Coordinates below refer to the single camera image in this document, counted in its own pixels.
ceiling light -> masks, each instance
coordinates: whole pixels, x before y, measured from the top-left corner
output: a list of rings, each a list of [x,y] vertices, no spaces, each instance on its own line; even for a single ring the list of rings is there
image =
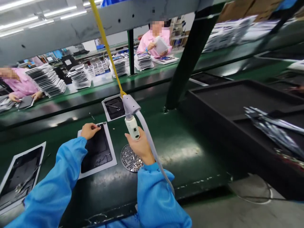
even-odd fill
[[[1,29],[7,29],[7,28],[10,28],[10,27],[14,27],[16,25],[21,25],[21,24],[31,22],[31,21],[34,21],[34,20],[37,20],[37,19],[38,19],[38,17],[36,16],[36,17],[31,17],[31,18],[28,18],[28,19],[21,20],[21,21],[13,22],[11,24],[2,25],[2,26],[0,26],[0,30]]]
[[[41,24],[38,24],[38,25],[31,26],[31,27],[29,27],[29,29],[35,28],[35,27],[38,27],[38,26],[41,26],[41,25],[44,25],[44,24],[49,24],[49,23],[52,23],[52,22],[54,22],[54,20],[46,21],[46,22],[44,22],[44,23],[41,23]]]
[[[37,1],[37,0],[20,0],[20,1],[17,1],[17,2],[2,5],[2,6],[0,6],[0,11],[7,10],[7,9],[10,9],[10,8],[20,6],[20,5],[23,5],[23,4],[26,4],[26,3],[34,2],[34,1]]]
[[[94,2],[95,3],[98,3],[98,2],[102,2],[103,0],[95,0]],[[87,2],[87,3],[84,3],[83,6],[87,6],[87,5],[90,5],[90,2]]]
[[[55,14],[59,14],[59,13],[67,12],[67,11],[70,11],[70,10],[74,10],[76,8],[77,8],[77,6],[72,6],[72,7],[56,10],[56,11],[53,11],[53,12],[50,12],[50,13],[46,13],[46,14],[44,14],[44,16],[46,16],[46,17],[47,16],[52,16],[52,15],[55,15]]]
[[[11,35],[11,34],[14,34],[14,33],[17,33],[17,32],[21,32],[21,31],[23,31],[23,29],[16,30],[16,31],[10,32],[10,33],[0,34],[0,37],[4,37],[4,36]]]
[[[78,13],[74,13],[74,14],[69,14],[69,15],[63,16],[60,19],[63,20],[63,19],[69,18],[69,17],[73,17],[73,16],[77,16],[77,15],[80,15],[80,14],[84,14],[84,13],[86,13],[86,10],[78,12]]]

round metal tray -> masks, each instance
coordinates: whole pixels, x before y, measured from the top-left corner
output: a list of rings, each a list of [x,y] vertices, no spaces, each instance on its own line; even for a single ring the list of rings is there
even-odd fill
[[[122,149],[120,159],[124,167],[134,173],[137,173],[143,166],[143,161],[133,152],[129,144]]]

black support pillar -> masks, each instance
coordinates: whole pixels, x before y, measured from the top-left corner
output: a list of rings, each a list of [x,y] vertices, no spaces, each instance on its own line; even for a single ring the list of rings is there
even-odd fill
[[[166,100],[167,109],[177,107],[181,93],[202,54],[223,7],[224,3],[221,3],[196,12],[183,55],[171,80]]]
[[[285,24],[285,22],[290,19],[302,6],[304,5],[304,0],[297,0],[292,7],[290,7],[284,14],[277,25],[270,31],[269,34],[277,33],[280,28]]]
[[[128,30],[130,74],[134,74],[134,37],[133,29]]]

concrete floor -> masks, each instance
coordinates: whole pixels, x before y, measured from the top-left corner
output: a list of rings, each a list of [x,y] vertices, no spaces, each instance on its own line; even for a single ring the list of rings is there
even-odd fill
[[[234,182],[230,187],[240,195],[269,195],[265,182],[257,176]],[[274,189],[272,191],[274,198],[282,198]],[[288,201],[273,200],[268,204],[258,205],[233,196],[212,202],[185,205],[184,209],[192,218],[194,228],[304,227],[304,204]]]

yellow hose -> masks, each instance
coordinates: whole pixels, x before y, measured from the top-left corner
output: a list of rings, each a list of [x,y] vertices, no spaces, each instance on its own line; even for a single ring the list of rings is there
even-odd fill
[[[102,41],[104,42],[105,48],[107,50],[108,56],[110,58],[112,66],[113,66],[115,77],[117,79],[118,86],[119,86],[119,89],[120,89],[120,95],[121,95],[121,97],[123,97],[123,95],[127,95],[127,94],[123,91],[123,89],[121,87],[121,84],[120,84],[120,81],[119,81],[119,78],[117,76],[117,72],[116,72],[116,68],[115,68],[114,62],[113,62],[111,51],[110,51],[110,48],[109,48],[109,45],[108,45],[108,42],[107,42],[107,37],[106,37],[105,32],[104,32],[105,30],[104,30],[104,27],[102,25],[102,22],[101,22],[101,19],[100,19],[100,16],[99,16],[96,4],[95,4],[94,0],[89,0],[89,1],[90,1],[90,4],[91,4],[92,11],[93,11],[94,16],[95,16],[95,20],[96,20],[96,23],[97,23],[97,26],[98,26],[98,29],[99,29]]]

